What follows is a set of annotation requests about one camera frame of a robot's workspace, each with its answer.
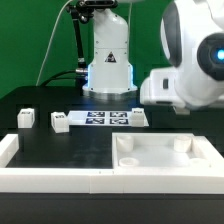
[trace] black cable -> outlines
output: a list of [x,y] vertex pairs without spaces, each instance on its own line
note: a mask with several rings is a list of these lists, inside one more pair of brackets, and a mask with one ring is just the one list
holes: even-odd
[[71,5],[71,4],[68,4],[66,9],[67,9],[67,12],[69,12],[72,17],[73,27],[75,30],[76,47],[78,52],[78,67],[86,68],[86,61],[84,58],[81,31],[79,26],[80,12],[77,10],[77,8],[74,5]]
[[49,79],[47,79],[46,81],[44,81],[40,86],[43,87],[43,86],[46,86],[51,81],[61,80],[61,79],[74,79],[76,81],[77,81],[77,79],[79,79],[80,81],[85,80],[84,82],[86,82],[86,76],[85,75],[75,75],[73,78],[72,77],[58,78],[59,76],[69,74],[69,73],[75,73],[75,70],[68,70],[68,71],[59,72],[59,73],[53,75],[52,77],[50,77]]
[[76,72],[75,72],[75,70],[67,70],[67,71],[59,72],[59,73],[53,75],[52,77],[50,77],[49,79],[47,79],[46,81],[44,81],[40,86],[46,86],[53,79],[56,79],[59,76],[62,76],[62,75],[65,75],[65,74],[70,74],[70,73],[76,73]]
[[52,79],[48,79],[47,81],[43,82],[40,86],[46,86],[49,82],[51,81],[58,81],[58,80],[69,80],[69,79],[73,79],[75,80],[75,78],[69,78],[69,77],[65,77],[65,78],[52,78]]

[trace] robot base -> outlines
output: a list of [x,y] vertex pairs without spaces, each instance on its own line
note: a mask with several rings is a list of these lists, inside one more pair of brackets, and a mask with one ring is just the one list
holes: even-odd
[[93,92],[93,91],[83,89],[83,95],[92,97],[95,99],[100,99],[100,100],[119,101],[119,100],[125,100],[130,98],[136,98],[137,88],[136,90],[130,90],[129,92],[123,92],[123,93],[101,93],[101,92]]

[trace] warning label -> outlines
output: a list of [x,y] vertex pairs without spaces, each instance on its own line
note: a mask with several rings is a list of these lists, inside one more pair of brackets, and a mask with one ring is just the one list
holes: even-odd
[[117,63],[114,54],[112,52],[110,52],[110,54],[108,55],[107,59],[105,62],[109,62],[109,63]]

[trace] green backdrop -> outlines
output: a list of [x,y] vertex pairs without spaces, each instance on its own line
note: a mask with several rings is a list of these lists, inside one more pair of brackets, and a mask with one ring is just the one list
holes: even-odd
[[[145,0],[133,4],[130,36],[130,62],[134,83],[140,86],[150,70],[167,66],[160,45],[162,13],[171,0]],[[35,85],[49,38],[66,0],[1,0],[0,18],[0,97],[16,87]],[[114,10],[128,19],[129,4]],[[85,57],[93,58],[92,22],[81,26]],[[77,64],[74,30],[70,15],[62,14],[41,82]],[[57,81],[52,85],[74,85]]]

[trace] white block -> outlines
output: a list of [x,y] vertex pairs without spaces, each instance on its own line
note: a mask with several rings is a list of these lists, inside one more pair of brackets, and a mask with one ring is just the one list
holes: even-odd
[[132,127],[144,127],[144,109],[132,108],[131,113],[131,126]]
[[19,149],[17,134],[8,134],[0,142],[0,167],[4,168]]
[[69,132],[68,118],[63,112],[54,112],[51,114],[51,125],[56,133]]
[[32,128],[35,121],[35,112],[32,108],[21,109],[17,115],[18,128]]

